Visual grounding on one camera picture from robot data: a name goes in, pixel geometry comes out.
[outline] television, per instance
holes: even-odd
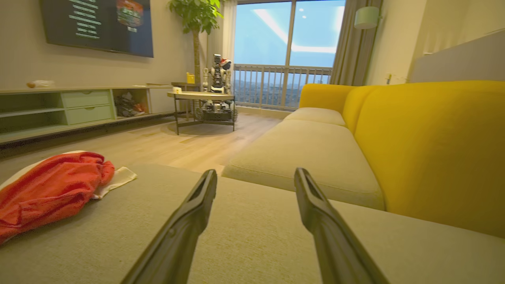
[[[40,0],[48,43],[154,57],[149,0]]]

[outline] green lampshade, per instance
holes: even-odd
[[[363,7],[356,11],[354,27],[360,30],[371,29],[377,26],[378,21],[379,8],[372,6]]]

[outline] red clothing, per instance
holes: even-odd
[[[92,152],[51,157],[0,191],[0,244],[10,237],[77,214],[114,165]]]

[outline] tree trunk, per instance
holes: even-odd
[[[200,39],[199,30],[193,30],[194,82],[200,89]]]

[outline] black metal table frame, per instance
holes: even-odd
[[[194,101],[198,101],[199,107],[201,107],[200,106],[201,100],[197,100],[197,99],[179,99],[179,98],[177,98],[177,94],[173,94],[173,95],[174,95],[174,105],[175,105],[174,117],[175,117],[175,125],[176,125],[176,129],[177,129],[177,135],[179,135],[179,127],[192,126],[192,125],[198,125],[198,124],[231,125],[231,126],[233,126],[233,131],[235,131],[235,112],[236,112],[235,98],[232,99],[232,100],[226,100],[226,101],[233,101],[233,113],[232,113],[232,116],[231,116],[232,121],[196,120],[196,118],[195,118],[195,112],[194,112]],[[179,123],[178,112],[177,112],[177,101],[193,101],[192,106],[191,106],[192,107],[192,111],[193,111],[193,121]]]

